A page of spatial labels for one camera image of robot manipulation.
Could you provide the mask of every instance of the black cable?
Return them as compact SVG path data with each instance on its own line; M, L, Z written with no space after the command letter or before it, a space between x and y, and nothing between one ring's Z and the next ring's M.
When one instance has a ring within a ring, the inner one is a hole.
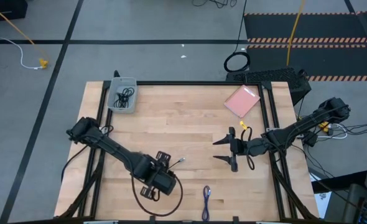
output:
M153 189L152 189L152 200L153 200L154 202L158 202L158 201L160 200L160 190L159 190L159 189L157 189L157 198L155 198L155 197L154 197L154 195L156 194L156 193L155 193L155 189L156 189L156 188L153 188Z
M204 2L201 3L201 4L195 4L195 0L192 0L192 5L196 6L196 7L200 7L200 6L204 6L208 1L214 2L218 9L222 9L224 6L228 5L229 0L224 0L223 2L219 2L217 0L204 0ZM231 0L230 1L230 6L234 7L237 3L238 3L238 0Z
M133 96L135 90L133 87L123 89L121 93L116 93L118 99L113 103L115 108L129 108L129 98Z
M306 125L306 124L308 124L308 123L313 122L313 120L314 120L314 119L316 119L316 118L319 118L319 117L321 117L321 116L323 116L323 115L325 115L325 114L328 114L328 113L330 113L330 112L333 112L333 111L336 111L336 110L342 109L342 108L344 108L344 107L348 107L348 105L344 105L344 106L341 106L341 107L339 107L339 108L334 108L334 109L331 109L331 110L325 111L325 112L321 113L320 115L318 115L318 116L314 117L313 119L309 120L308 122L305 122L304 124L301 124L300 126L298 126L298 127L296 127L295 129L293 129L293 130L288 134L288 136L287 136L286 143L284 144L284 149L285 149L285 150L287 149L288 144L289 144L289 141L291 141L291 139L292 139L292 137L293 137L293 136L292 136L292 134L294 133L294 131L296 131L296 130L297 130L297 129L299 129L299 128L302 128L303 126L305 126L305 125ZM304 128L304 129L310 129L310 128L312 128L313 126L314 126L314 125L313 125L313 124L311 124L311 125L309 126L309 128Z
M172 164L172 165L169 167L169 169L171 169L171 167L173 167L173 166L177 165L178 163L183 162L184 160L185 160L185 158L184 158L184 157L183 157L183 158L180 158L177 162L175 162L174 164Z
M318 169L320 169L321 171L323 171L323 173L326 175L326 177L328 177L328 178L332 178L332 177L335 177L333 174L331 174L329 171L327 171L327 170L325 170L324 168L323 168L323 166L319 163L319 161L318 160L316 160L312 155L311 155L311 153L309 153L309 146L307 146L307 152L308 152L308 154L309 154L309 156L306 154L306 152L303 150L303 149L301 149L300 147L298 147L298 146L295 146L295 145L291 145L291 146L293 146L293 147L295 147L295 148L297 148L297 149L299 149L302 153L304 153L304 156L305 156L305 158L306 159L308 159L309 160L309 162L311 162L312 163L312 165L314 165L316 168L318 168Z
M298 110L298 118L300 118L300 113L301 113L301 108L302 108L302 103L304 102L305 96L302 98L301 100L301 104L300 104L300 109Z
M108 126L104 126L101 128L104 129L104 128L108 128L108 131L105 133L105 134L109 134L110 132L113 131L114 127L112 125L108 125ZM74 159L76 158L78 155L80 155L80 153L82 153L84 151L84 149L86 149L88 146L84 146L82 149L80 149L74 156L72 156L72 158L70 158L66 164L64 165L63 169L62 169L62 173L60 175L60 181L62 182L63 181L63 176L65 175L65 169L67 168L67 166L69 165L69 163Z
M205 186L203 188L203 197L204 197L204 209L202 213L203 222L208 222L210 220L210 212L208 212L208 199L211 195L211 189L209 186Z
M84 146L82 149L79 150L78 153L76 153L74 156L72 156L72 158L70 158L66 164L64 165L63 169L62 169L62 174L60 175L60 182L63 181L63 175L65 175L65 169L67 168L67 165L69 165L69 163L76 158L78 155L80 155L80 153L82 153L84 151L84 149L86 149L88 146Z
M236 52L239 46L239 41L240 41L240 34L241 34L241 28L243 26L243 20L244 20L244 12L246 10L246 5L247 5L247 0L245 0L244 2L244 6L243 6L243 13L241 14L241 20L240 20L240 28L239 28L239 35L238 35L238 40L236 42L236 47L235 50L233 51L233 53L231 55L228 56L228 58L225 59L225 62L223 63L223 68L225 69L225 71L227 72L242 72L247 70L250 65L251 65L251 60L250 60L250 55L248 55L246 52ZM233 58L236 55L242 55L245 56L247 59L246 65L244 65L243 67L237 69L237 70L230 70L228 68L228 61Z
M355 128L351 128L351 129L348 129L348 128L345 128L345 129L346 129L346 131L343 131L342 133L335 134L335 135L331 136L331 138L326 138L326 139L323 139L323 140L318 140L316 142L327 141L329 139L333 139L332 137L339 136L339 135L345 134L345 133L350 134L350 135L354 135L354 136L361 135L361 134L367 134L367 129L366 130L363 130L363 131L360 131L360 132L353 132L352 131L352 130L356 129L356 127Z
M356 124L356 125L351 125L351 126L345 126L344 124L340 124L342 126L344 126L344 128L349 129L349 128L362 128L362 127L367 127L367 123L366 124Z
M273 144L273 143L271 143L271 142L269 142L268 144L270 144L270 145L272 145L273 147L275 147L276 148L276 150L278 150L279 151L279 158L275 161L275 163L277 163L277 162L279 162L280 161L280 159L282 159L282 157L285 157L286 156L286 154L287 154L287 150L282 150L282 149L280 149L277 145L275 145L275 144Z
M105 142L104 140L102 140L102 139L97 139L98 141L101 141L101 142L103 142L104 144L106 144L106 145L108 145L109 147L114 147L114 146L112 146L112 145L110 145L109 143L107 143L107 142ZM153 212L151 212L151 211L149 211L149 210L147 210L143 205L142 205L142 203L139 201L139 198L138 198L138 196L137 196L137 194L136 194L136 191L135 191L135 182L134 182L134 176L132 175L132 173L134 172L134 167L133 167L133 165L132 165L132 162L128 159L128 157L126 156L126 155L124 155L123 153L121 153L121 152L119 152L119 151L117 151L117 153L119 153L120 155L122 155L126 160L127 160L127 162L128 162L128 165L129 165L129 171L131 172L131 186L132 186L132 192L133 192L133 194L134 194L134 198L135 198L135 201L137 202L137 204L139 205L139 207L144 211L144 212L146 212L146 213L148 213L148 214L150 214L150 215L153 215L153 216L156 216L156 217L167 217L167 216L169 216L169 215L171 215L171 214L173 214L178 208L179 208L179 206L181 205L181 202L182 202L182 199L184 198L184 188L182 187L182 183L181 183L181 181L179 180L179 178L174 174L174 178L177 180L177 182L178 182L178 184L179 184L179 187L180 187L180 198L179 198L179 202L178 202L178 204L177 204L177 206L173 209L173 210L171 210L171 212L169 212L169 213L165 213L165 214L157 214L157 213L153 213Z
M350 202L349 200L345 199L344 197L342 197L339 193L337 193L336 191L332 190L330 187L327 187L322 181L316 179L316 176L313 175L313 173L309 173L320 185L322 185L324 188L326 188L327 190L331 191L331 193L339 196L342 200L344 200L344 202L349 203L350 205L352 205L353 207L355 207L357 209L357 211L362 212L362 208L360 208L359 206L355 205L354 203Z
M247 129L250 129L250 133L248 134L248 138L247 138L247 141L250 141L251 140L251 136L253 135L253 129L251 127L247 127ZM241 142L243 142L243 135L244 133L247 131L247 129L244 129L242 132L241 132L241 135L240 135L240 140ZM247 158L247 164L248 164L248 167L251 169L251 170L255 170L256 166L254 165L254 161L253 159L250 157L249 155L249 152L250 152L250 149L251 147L249 147L246 151L246 158Z

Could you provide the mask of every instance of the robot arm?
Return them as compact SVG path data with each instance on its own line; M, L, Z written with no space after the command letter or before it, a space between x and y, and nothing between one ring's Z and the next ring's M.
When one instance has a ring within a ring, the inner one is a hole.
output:
M70 140L105 150L120 160L126 170L143 184L141 195L154 198L154 189L170 195L176 184L175 174L169 170L171 156L159 151L156 159L140 152L131 152L111 138L105 136L93 118L81 118L72 129L67 130Z
M217 159L222 159L231 165L233 172L238 171L236 156L258 156L265 152L276 152L277 150L285 151L294 141L295 137L306 133L309 129L318 126L324 121L329 123L340 123L346 120L350 115L348 105L340 98L331 98L315 110L311 115L302 118L300 121L283 129L275 129L261 135L261 138L256 138L250 141L242 141L235 139L235 129L230 127L230 133L220 141L213 144L230 144L231 157L214 156Z

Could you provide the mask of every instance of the gray carpet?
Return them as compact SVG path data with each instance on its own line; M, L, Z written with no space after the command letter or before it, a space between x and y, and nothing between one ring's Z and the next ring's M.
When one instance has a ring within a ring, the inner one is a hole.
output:
M367 1L352 0L355 10ZM14 21L33 39L63 40L77 0L31 0L27 17ZM246 12L296 12L300 0L249 0ZM73 39L235 39L243 1L217 9L215 4L193 7L191 0L85 0ZM308 0L304 12L346 12L344 1ZM23 39L5 22L0 35ZM26 148L60 45L41 46L50 55L46 70L19 65L19 50L0 45L0 215ZM23 45L24 63L35 66L40 54ZM75 122L84 84L110 79L114 70L138 80L224 80L224 59L234 45L70 45L12 209L10 222L52 218L60 189L60 171L70 142L65 130ZM243 61L232 61L239 67ZM351 108L346 124L367 122L367 82L311 83L301 114L311 113L331 96ZM326 170L348 174L367 167L367 135L329 140L311 149Z

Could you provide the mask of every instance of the wire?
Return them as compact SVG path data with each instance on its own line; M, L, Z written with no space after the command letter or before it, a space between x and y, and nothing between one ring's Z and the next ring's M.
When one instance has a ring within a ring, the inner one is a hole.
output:
M203 222L208 222L210 220L210 212L208 212L208 199L211 195L211 189L208 185L203 188L203 197L204 197L204 209L202 213Z
M37 50L40 51L40 53L44 56L44 58L46 59L46 61L44 62L44 64L42 64L40 67L28 67L26 65L23 64L23 50L22 50L22 47L15 44L13 41L7 39L7 38L4 38L4 37L0 37L0 39L2 40L5 40L5 41L8 41L9 43L15 45L16 47L19 48L19 50L21 51L21 65L25 68L28 68L28 69L34 69L34 70L38 70L38 69L43 69L43 68L46 68L48 62L49 62L49 58L48 58L48 55L41 49L39 48L38 46L36 46L34 44L34 42L32 40L30 40L30 38L28 36L26 36L19 28L17 28L7 17L5 17L1 12L0 12L0 16L5 19L5 21L7 21L9 23L9 25L11 25L13 28L15 28L15 30L17 30L20 34L22 34L35 48L37 48Z
M100 141L100 142L103 142L103 144L105 144L105 145L107 145L109 147L114 147L114 146L110 145L109 143L107 143L106 141L102 140L101 138L100 139L97 139L97 140ZM130 169L129 171L131 172L131 187L132 187L132 192L134 194L135 201L137 202L137 204L139 205L139 207L144 212L146 212L146 213L148 213L150 215L156 216L156 217L167 217L167 216L173 214L179 208L179 206L181 205L182 199L184 198L184 188L182 187L181 181L179 180L179 178L175 174L174 174L174 178L177 180L177 182L179 184L179 187L180 187L180 198L179 198L179 202L178 202L177 206L173 210L171 210L171 212L165 213L165 214L158 214L158 213L151 212L151 211L147 210L142 205L142 203L139 201L139 198L138 198L138 196L136 194L136 191L135 191L135 182L134 182L134 176L133 176L134 166L132 165L132 162L123 153L121 153L119 151L116 151L116 152L119 153L121 156L123 156L125 158L125 160L128 162L129 169Z
M302 103L304 102L305 96L302 98L301 100L301 104L300 104L300 109L298 110L298 115L297 117L300 119L300 113L301 113L301 109L302 109Z
M238 46L239 46L240 34L241 34L241 28L242 28L242 26L243 26L244 12L245 12L245 10L246 10L246 5L247 5L247 0L245 0L245 2L244 2L243 12L242 12L242 14L241 14L240 28L239 28L239 35L238 35L238 40L236 41L236 47L235 47L235 50L233 51L233 53L232 53L231 55L229 55L229 56L225 59L225 61L224 61L224 63L223 63L223 68L224 68L224 69L225 69L225 71L227 71L227 72L242 72L242 71L245 71L246 69L248 69L248 68L250 67L250 65L251 65L250 55L248 55L246 52L236 52L236 51L237 51L237 49L238 49ZM234 57L234 56L236 56L236 55L242 55L242 56L245 56L245 57L246 57L246 59L247 59L247 62L246 62L246 64L245 64L243 67L241 67L241 68L239 68L239 69L237 69L237 70L230 70L230 69L228 68L228 62L229 62L229 60L230 60L231 58L233 58L233 57Z
M117 93L118 99L113 103L113 106L115 108L129 108L128 100L134 93L133 87L123 89L123 92Z
M153 188L152 189L152 200L154 202L158 202L160 200L160 190L157 189L157 198L154 197L154 195L156 194L154 191L155 191L156 188Z
M84 149L86 149L88 146L83 147L82 149L80 149L74 156L72 156L72 158L70 158L66 164L64 165L63 169L62 169L62 174L60 175L60 181L63 181L63 176L65 175L65 169L67 167L67 165L69 165L69 163L74 160L74 158L76 158L78 155L80 155L80 153L82 153L84 151Z
M109 134L110 132L113 131L114 127L112 125L109 126L104 126L103 128L101 128L101 130L103 130L104 128L108 128L108 131L104 133L104 135ZM62 173L60 175L60 181L63 181L63 176L65 175L65 169L67 168L67 166L69 165L69 163L74 160L74 158L76 158L78 155L80 155L84 149L86 149L88 146L83 147L82 149L80 149L76 154L74 154L74 156L72 156L64 165L63 169L62 169Z
M357 211L362 212L362 208L360 208L359 206L355 205L354 203L350 202L349 200L347 200L346 198L342 197L339 193L337 193L336 191L332 190L330 187L327 187L322 181L318 180L316 178L316 176L313 175L313 173L309 173L320 185L322 185L324 188L326 188L327 190L329 190L331 193L337 195L338 197L340 197L342 200L344 200L346 203L349 203L350 205L352 205L353 207L355 207L357 209Z
M352 126L345 126L344 124L341 124L341 125L343 125L346 129L348 129L348 128L354 128L354 129L356 129L356 128L362 128L362 127L366 127L367 126L367 124L357 124L357 125L352 125Z
M288 144L289 144L289 141L292 139L292 137L293 137L293 133L294 133L294 131L296 131L297 129L299 129L299 128L302 128L303 126L305 126L306 124L308 124L308 123L311 123L311 122L313 122L313 120L314 119L316 119L316 118L319 118L319 117L321 117L321 116L323 116L323 115L325 115L325 114L328 114L328 113L330 113L330 112L333 112L333 111L336 111L336 110L339 110L339 109L342 109L342 108L345 108L345 107L348 107L348 105L343 105L343 106L341 106L341 107L338 107L338 108L334 108L334 109L331 109L331 110L328 110L328 111L325 111L325 112L323 112L323 113L321 113L320 115L318 115L318 116L316 116L316 117L314 117L313 119L311 119L310 121L308 121L308 122L305 122L304 124L301 124L300 126L297 126L295 129L293 129L288 135L287 135L287 139L286 139L286 143L284 144L284 150L286 150L287 149L287 147L288 147ZM312 126L313 126L313 124L311 124L310 126L309 126L309 128L304 128L304 129L310 129L310 128L312 128Z
M336 137L336 136L318 136L318 138L327 138L327 139L345 139L346 137L348 137L348 134L346 133L346 129L344 128L343 125L341 124L334 124L336 125L337 127L339 127L343 133L340 133L340 134L345 134L343 137Z
M250 129L250 133L248 134L248 138L247 138L247 141L250 141L251 139L251 136L253 135L253 129L251 127L247 127L247 129ZM243 135L244 133L247 131L247 129L243 130L241 132L241 135L240 135L240 140L241 142L243 142ZM252 147L249 147L246 151L246 159L247 159L247 164L248 164L248 167L251 169L251 170L255 170L256 166L254 164L254 161L253 159L250 157L249 153L250 153L250 149Z
M172 165L169 167L169 169L171 169L171 167L173 167L173 166L177 165L178 163L183 162L184 160L185 160L185 158L184 158L184 157L183 157L183 158L180 158L177 162L175 162L174 164L172 164Z
M204 6L208 1L214 2L216 4L216 6L217 6L218 9L222 9L224 6L227 6L228 5L228 1L229 0L224 0L223 2L219 2L217 0L205 0L201 4L195 4L195 0L192 0L192 5L193 6L196 6L196 7L200 7L200 6ZM237 3L238 3L238 0L231 0L230 1L230 6L231 7L234 7Z
M331 179L331 178L334 178L335 176L333 175L333 174L331 174L329 171L326 171L324 168L323 168L323 166L319 163L319 161L318 160L316 160L314 157L312 157L312 155L311 155L311 153L309 152L309 146L307 147L307 151L308 151L308 154L309 154L309 157L307 156L307 154L305 153L305 151L303 150L303 149L301 149L300 147L298 147L298 146L295 146L295 145L293 145L295 148L297 148L297 149L300 149L300 151L302 152L302 153L304 153L304 156L305 156L305 158L309 161L309 162L311 162L316 168L319 168L320 170L322 170L323 171L323 173L326 175L326 177L328 178L328 179ZM319 165L319 166L317 166L311 159L310 159L310 157Z
M338 136L338 135L341 135L343 133L348 133L350 135L354 135L354 136L357 136L357 135L361 135L361 134L367 134L367 129L366 130L363 130L363 131L360 131L360 132L353 132L352 130L356 129L356 128L362 128L362 127L365 127L365 124L362 124L361 126L359 127L354 127L354 128L351 128L351 129L346 129L346 131L342 132L342 133L339 133L339 134L336 134L336 135L333 135L331 137L335 137L335 136ZM331 138L327 138L327 139L323 139L323 140L318 140L317 142L321 142L321 141L327 141Z
M300 6L300 9L298 11L297 18L295 18L294 27L293 27L293 30L291 31L291 36L290 36L290 39L289 39L289 47L287 49L286 66L289 66L291 43L293 41L293 36L294 36L294 33L295 33L295 28L297 28L298 20L300 19L300 15L301 15L301 12L302 12L302 10L304 8L304 5L305 5L305 0L301 0L301 6Z

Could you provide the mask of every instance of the black metal frame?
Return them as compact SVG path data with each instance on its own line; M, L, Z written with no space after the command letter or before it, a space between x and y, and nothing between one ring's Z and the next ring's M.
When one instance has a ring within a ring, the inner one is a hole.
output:
M119 77L118 73L115 72L114 73L115 77ZM106 99L106 94L107 91L110 87L110 83L111 81L104 81L103 82L103 87L102 87L102 92L101 92L101 99L100 99L100 104L99 104L99 108L98 108L98 115L97 115L97 120L98 122L101 121L101 117L103 114L103 108L105 107L105 99ZM266 86L267 89L267 93L268 93L268 97L269 97L269 102L271 105L271 111L272 111L272 118L273 118L273 123L274 123L274 127L278 128L279 127L279 120L277 117L277 111L276 111L276 105L274 102L274 96L273 96L273 92L272 92L272 88L271 88L271 83L264 83L264 82L252 82L252 83L242 83L242 82L186 82L186 81L138 81L137 82L138 85L250 85L250 86L256 86L258 88L258 93L260 96L260 102L261 102L261 111L262 111L262 118L263 118L263 122L264 122L264 127L265 127L265 131L267 128L269 128L269 120L267 117L267 109L266 109L266 104L265 104L265 98L264 98L264 92L263 89ZM111 115L112 115L112 111L108 110L108 113L106 115L106 122L105 122L105 126L110 125L111 124ZM93 164L95 161L95 151L96 149L91 149L90 155L88 157L88 164L87 164L87 168L86 168L86 178L85 178L85 182L84 184L88 183L88 180L91 176L91 172L93 170ZM282 165L282 172L284 174L284 177L287 181L287 183L291 186L291 182L290 182L290 177L289 177L289 170L287 168L287 161L285 159L284 156L281 156L281 165ZM105 160L105 152L101 151L100 152L100 156L98 159L98 162L101 163L101 166L103 167L103 163ZM274 154L269 154L269 160L272 163L276 162L276 158ZM95 182L95 188L94 188L94 193L93 193L93 198L92 198L92 202L91 202L91 209L90 209L90 217L93 217L95 219L96 217L96 208L97 208L97 203L98 203L98 198L99 198L99 194L100 194L100 184L101 184L101 175L100 178L96 180ZM276 194L276 203L277 203L277 209L279 212L279 219L283 220L286 218L285 213L284 213L284 205L283 205L283 201L282 201L282 194L281 194L281 186L279 181L273 177L274 179L274 188L275 188L275 194ZM85 205L86 205L86 198L84 199L83 203L80 205L80 209L78 212L78 216L79 217L83 217L84 216L84 209L85 209ZM297 218L297 212L295 209L295 206L291 200L291 198L289 198L289 209L290 209L290 215L291 218ZM127 222L127 223L149 223L150 221L139 221L139 220L126 220L126 221L119 221L121 222ZM231 223L231 222L209 222L209 223Z
M119 77L119 74L117 71L114 73L115 77ZM96 116L96 120L101 124L101 118L103 115L103 110L105 107L105 100L106 95L108 93L108 90L110 88L111 81L104 81L102 86L102 92L101 92L101 98L100 103L98 107L98 114ZM175 81L138 81L138 85L250 85L250 86L256 86L258 88L258 93L260 96L260 103L261 103L261 111L262 111L262 119L264 122L265 131L267 128L269 128L269 120L267 117L267 110L266 110L266 104L265 104L265 98L264 98L264 88L267 90L269 102L271 104L271 112L272 112L272 119L274 123L274 127L279 127L279 120L277 117L277 111L276 111L276 105L274 102L274 96L272 92L272 86L271 82L259 82L259 83L246 83L246 82L175 82ZM105 126L108 126L111 124L111 117L112 117L112 111L108 110L106 114L106 121ZM83 223L85 221L95 221L96 220L96 209L98 206L98 199L100 194L100 185L102 180L102 173L103 173L103 166L105 163L105 152L100 151L100 155L98 157L98 163L96 165L96 169L93 172L93 164L95 162L95 154L96 151L99 149L93 149L91 148L90 155L88 156L88 163L86 168L86 174L85 174L85 181L84 186L85 188L80 192L79 196L76 198L75 202L78 202L77 204L73 204L69 207L69 209L61 215L61 217L56 217L53 220L38 220L38 221L32 221L32 222L22 222L21 224L54 224L54 223ZM281 169L282 173L284 175L285 180L291 186L290 178L289 178L289 170L287 168L287 161L282 154L280 155L281 159ZM276 163L275 154L269 153L269 160L271 162L271 170L272 170L272 164ZM284 204L282 201L282 194L281 194L281 184L277 180L275 176L273 176L273 182L274 182L274 188L275 188L275 194L276 194L276 203L277 203L277 209L279 212L279 219L280 222L291 222L291 223L313 223L314 220L299 220L297 219L297 213L296 208L294 206L294 203L292 199L289 197L289 209L290 209L290 218L287 218L284 213ZM91 201L91 207L90 207L90 214L85 216L85 205L87 201L87 194L90 188L92 188L92 185L94 186L94 192L93 192L93 198ZM76 208L78 207L78 213L77 217L73 218L73 214L75 213ZM257 222L241 222L239 221L239 217L232 217L233 221L210 221L207 223L213 223L213 224L255 224ZM197 221L156 221L156 218L151 216L149 220L119 220L119 223L129 223L129 224L156 224L156 223L191 223L191 224L201 224L205 222L197 222Z

